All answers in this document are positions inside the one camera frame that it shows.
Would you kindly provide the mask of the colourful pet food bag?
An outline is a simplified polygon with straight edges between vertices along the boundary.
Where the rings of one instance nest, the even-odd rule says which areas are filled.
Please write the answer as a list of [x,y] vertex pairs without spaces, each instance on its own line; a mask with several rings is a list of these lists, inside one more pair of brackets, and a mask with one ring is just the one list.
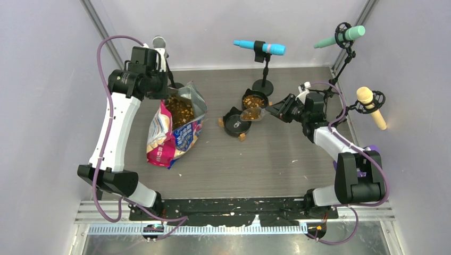
[[147,162],[166,168],[182,157],[198,140],[208,107],[204,97],[190,81],[171,97],[183,98],[194,109],[194,120],[173,130],[171,113],[165,108],[167,99],[161,100],[148,130]]

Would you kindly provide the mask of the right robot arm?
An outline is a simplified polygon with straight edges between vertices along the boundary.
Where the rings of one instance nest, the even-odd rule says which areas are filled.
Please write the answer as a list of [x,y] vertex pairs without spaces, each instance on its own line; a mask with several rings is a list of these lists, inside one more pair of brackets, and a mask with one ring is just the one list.
[[375,207],[389,194],[381,156],[375,150],[364,150],[346,139],[325,118],[323,97],[305,92],[266,108],[283,122],[299,122],[310,142],[324,149],[336,163],[334,184],[310,189],[304,195],[304,213],[319,217],[328,206],[359,205]]

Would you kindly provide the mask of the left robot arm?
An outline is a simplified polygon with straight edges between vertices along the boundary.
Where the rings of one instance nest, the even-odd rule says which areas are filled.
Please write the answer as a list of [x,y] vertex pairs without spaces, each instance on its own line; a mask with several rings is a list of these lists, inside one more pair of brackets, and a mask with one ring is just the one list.
[[94,194],[104,191],[135,202],[151,220],[162,216],[161,195],[142,184],[138,173],[124,168],[124,154],[141,102],[169,96],[166,58],[163,46],[135,46],[125,69],[105,79],[107,105],[99,140],[89,162],[77,170]]

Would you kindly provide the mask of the clear plastic scoop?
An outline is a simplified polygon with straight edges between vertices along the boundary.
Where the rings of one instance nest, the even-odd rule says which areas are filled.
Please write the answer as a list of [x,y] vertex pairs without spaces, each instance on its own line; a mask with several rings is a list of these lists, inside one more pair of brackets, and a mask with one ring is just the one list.
[[261,121],[266,115],[269,115],[269,112],[265,108],[253,107],[243,110],[240,119],[250,122]]

